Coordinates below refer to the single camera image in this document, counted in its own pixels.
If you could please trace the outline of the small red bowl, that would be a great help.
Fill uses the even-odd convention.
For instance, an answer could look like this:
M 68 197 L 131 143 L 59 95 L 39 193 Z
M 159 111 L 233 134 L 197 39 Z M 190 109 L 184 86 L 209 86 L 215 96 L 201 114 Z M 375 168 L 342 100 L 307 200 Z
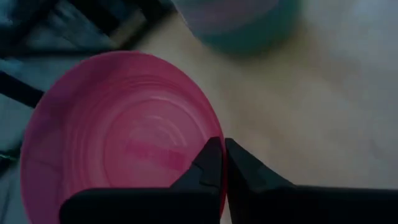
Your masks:
M 208 98 L 150 54 L 95 55 L 44 94 L 25 129 L 21 195 L 31 224 L 59 224 L 73 194 L 99 187 L 168 187 L 205 143 L 223 137 Z

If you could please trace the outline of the teal green bowl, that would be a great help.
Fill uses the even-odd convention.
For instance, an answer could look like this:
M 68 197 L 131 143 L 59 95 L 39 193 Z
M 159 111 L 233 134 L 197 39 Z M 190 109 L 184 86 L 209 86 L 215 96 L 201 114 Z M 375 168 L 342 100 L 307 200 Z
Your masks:
M 302 0 L 171 0 L 204 45 L 232 55 L 258 53 L 286 38 Z

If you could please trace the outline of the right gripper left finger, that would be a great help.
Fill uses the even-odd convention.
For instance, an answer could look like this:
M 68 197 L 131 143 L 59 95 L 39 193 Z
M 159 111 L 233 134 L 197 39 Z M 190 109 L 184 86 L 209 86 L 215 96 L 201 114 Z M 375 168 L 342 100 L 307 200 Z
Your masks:
M 179 190 L 221 190 L 223 147 L 219 137 L 210 138 L 188 170 L 170 187 Z

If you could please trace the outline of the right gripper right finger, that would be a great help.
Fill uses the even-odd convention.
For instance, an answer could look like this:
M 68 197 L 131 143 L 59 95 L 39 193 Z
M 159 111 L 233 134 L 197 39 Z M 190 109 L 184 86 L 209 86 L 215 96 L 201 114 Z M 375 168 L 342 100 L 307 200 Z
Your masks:
M 240 146 L 234 139 L 225 139 L 229 165 L 236 169 L 250 189 L 278 189 L 295 187 L 293 183 L 267 167 L 258 158 Z

